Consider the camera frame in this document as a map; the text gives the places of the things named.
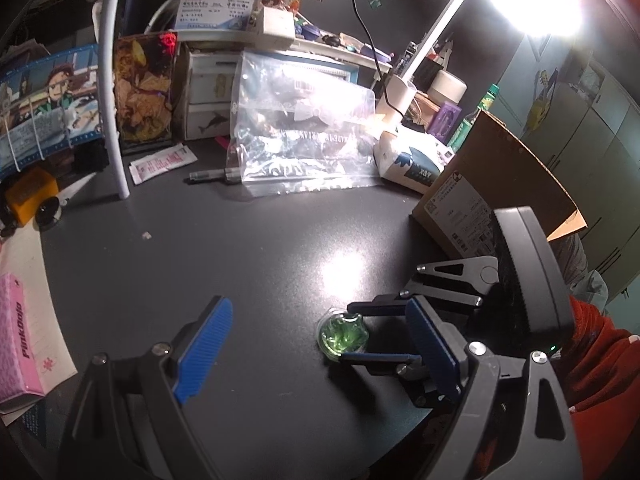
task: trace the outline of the pink packaging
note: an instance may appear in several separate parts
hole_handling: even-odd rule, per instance
[[[43,396],[31,352],[22,283],[12,274],[3,274],[0,276],[0,413],[14,412]]]

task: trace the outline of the blue gripper pad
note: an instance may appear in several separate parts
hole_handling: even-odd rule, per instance
[[[201,323],[195,336],[178,359],[177,381],[174,384],[175,398],[184,404],[189,397],[196,396],[204,379],[231,330],[233,305],[222,298]]]
[[[454,346],[452,351],[445,339],[445,336],[451,338],[451,334],[444,332],[449,331],[450,328],[457,329],[443,322],[423,297],[411,298],[406,304],[404,316],[422,362],[429,369],[431,379],[435,382],[438,391],[450,400],[458,400],[462,393],[460,359],[464,360],[465,371],[467,365],[463,346],[465,342],[462,336],[450,341]]]

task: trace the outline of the clear plastic bag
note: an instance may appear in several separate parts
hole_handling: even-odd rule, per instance
[[[374,186],[371,90],[245,51],[236,74],[228,166],[254,196]]]

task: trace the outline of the white pole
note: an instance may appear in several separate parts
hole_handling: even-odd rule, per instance
[[[100,38],[98,38],[98,103],[102,115],[102,129],[109,153],[109,162],[122,200],[129,196],[127,177],[118,145],[118,129],[113,96],[113,33],[118,0],[102,0]]]
[[[408,82],[414,76],[414,73],[418,70],[420,63],[422,63],[424,58],[427,57],[431,47],[433,47],[436,41],[438,41],[438,38],[444,31],[444,28],[449,24],[453,15],[458,11],[464,1],[465,0],[449,1],[438,19],[433,23],[431,30],[424,35],[422,42],[418,45],[415,55],[411,58],[409,63],[405,65],[402,72],[398,74],[403,81]]]

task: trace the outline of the metal screw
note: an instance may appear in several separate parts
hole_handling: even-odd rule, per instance
[[[168,343],[156,343],[155,345],[153,345],[151,352],[153,355],[161,356],[167,355],[170,349],[171,347]]]
[[[546,354],[539,350],[536,350],[535,352],[533,352],[531,354],[531,358],[533,359],[534,362],[538,363],[539,365],[543,365],[544,363],[546,363]]]
[[[486,346],[479,341],[473,341],[469,343],[469,351],[473,355],[484,355],[486,353]]]
[[[107,354],[96,354],[91,358],[94,365],[103,365],[107,362]]]

